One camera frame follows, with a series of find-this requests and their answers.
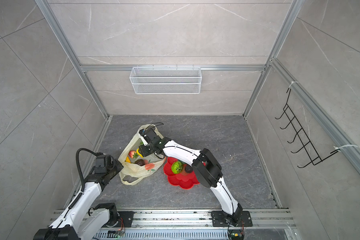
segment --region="wire basket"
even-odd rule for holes
[[[136,94],[200,93],[200,67],[134,67],[130,80]]]

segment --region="red flower-shaped plate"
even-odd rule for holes
[[[171,166],[177,159],[174,157],[168,157],[167,162],[164,165],[164,174],[168,176],[168,182],[173,186],[179,186],[182,189],[191,189],[193,185],[200,184],[196,178],[195,172],[184,174],[184,172],[174,174],[171,170]]]

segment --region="zip tie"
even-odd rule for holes
[[[292,81],[288,88],[291,88],[291,86],[292,86],[293,83],[298,83],[298,82]]]
[[[354,144],[346,144],[346,145],[343,145],[343,146],[341,146],[341,147],[335,147],[335,146],[333,146],[334,148],[335,148],[335,150],[341,150],[340,148],[343,148],[343,147],[359,147],[359,146],[357,146],[357,145],[354,145]]]

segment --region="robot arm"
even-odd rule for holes
[[[141,129],[139,134],[143,142],[143,145],[139,146],[139,153],[143,157],[152,153],[164,154],[192,166],[197,180],[203,186],[210,188],[219,200],[223,212],[226,213],[227,221],[234,226],[238,225],[243,209],[228,190],[221,172],[221,165],[208,149],[195,150],[182,146],[168,137],[161,139],[152,127]]]
[[[94,200],[100,195],[109,181],[116,176],[123,166],[110,155],[94,153],[88,149],[79,149],[76,153],[76,163],[81,150],[96,156],[96,165],[84,179],[80,164],[77,165],[82,183],[81,191],[69,203],[63,213],[48,227],[39,229],[34,240],[90,240],[103,226],[114,227],[119,220],[119,214],[114,203],[98,204],[90,218],[81,224],[85,214]]]

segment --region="plastic bag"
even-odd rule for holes
[[[139,131],[141,129],[145,129],[146,127],[150,126],[151,124],[147,124],[147,125],[143,125],[141,126],[138,130],[137,133],[133,136],[132,140],[129,142],[129,144],[125,147],[124,151],[120,154],[119,157],[119,162],[121,162],[121,164],[124,166],[124,168],[119,172],[119,176],[120,176],[120,180],[123,184],[125,185],[136,185],[137,183],[139,183],[141,180],[143,180],[143,178],[148,177],[149,175],[154,174],[158,168],[164,163],[165,159],[159,159],[158,157],[156,157],[154,154],[151,154],[149,156],[146,157],[138,157],[138,158],[133,158],[130,159],[131,163],[126,162],[125,160],[127,159],[129,151],[136,151],[139,146],[141,145],[141,139],[140,139],[140,135],[139,135]],[[155,133],[163,138],[163,135],[161,135],[157,128],[155,130]],[[149,163],[144,165],[144,166],[139,166],[137,164],[134,164],[134,161],[138,160],[138,159],[145,159],[147,160]],[[124,181],[123,179],[126,176],[131,176],[131,177],[136,177],[137,179],[134,180],[133,182],[128,182],[128,181]]]

